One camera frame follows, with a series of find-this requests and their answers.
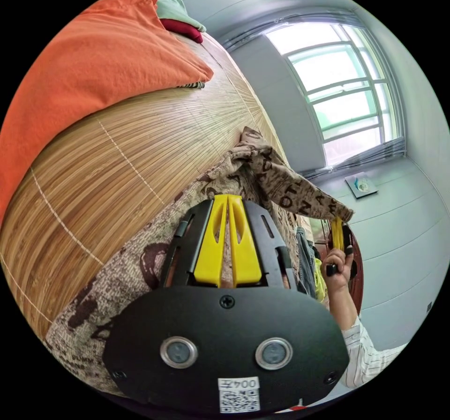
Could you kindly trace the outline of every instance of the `black device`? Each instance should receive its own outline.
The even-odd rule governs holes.
[[[231,288],[221,286],[215,260],[226,212]],[[103,361],[123,394],[142,405],[244,419],[326,397],[349,357],[331,314],[299,292],[270,214],[220,195],[180,221],[159,288],[114,320]]]

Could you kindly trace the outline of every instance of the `hanging clothes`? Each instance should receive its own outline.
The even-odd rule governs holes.
[[[322,272],[320,270],[322,261],[317,258],[315,258],[314,261],[315,261],[315,271],[314,271],[315,298],[317,301],[322,303],[327,294],[327,286],[325,284],[325,280],[323,279]]]
[[[299,275],[300,281],[303,283],[307,295],[315,296],[315,254],[313,243],[306,238],[305,229],[301,226],[297,227],[297,246],[299,248]]]

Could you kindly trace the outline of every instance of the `white label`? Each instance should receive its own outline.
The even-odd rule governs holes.
[[[261,409],[259,404],[259,379],[219,378],[219,400],[221,413],[246,413]]]

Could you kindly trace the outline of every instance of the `beige patterned fabric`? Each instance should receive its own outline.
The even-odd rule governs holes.
[[[45,345],[69,372],[97,390],[124,396],[102,363],[114,318],[129,303],[158,287],[165,254],[186,211],[224,193],[241,195],[267,209],[290,251],[297,281],[296,216],[330,221],[338,216],[348,222],[353,215],[291,170],[258,132],[245,128],[241,142],[126,243],[55,319]],[[224,279],[230,283],[228,246],[224,258]]]

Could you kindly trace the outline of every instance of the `person's hand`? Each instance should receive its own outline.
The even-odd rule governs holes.
[[[327,285],[328,293],[334,294],[342,290],[348,290],[350,273],[353,262],[353,247],[349,246],[344,253],[336,248],[332,249],[328,256],[323,260],[321,271],[323,279]],[[327,266],[335,264],[337,273],[327,276]]]

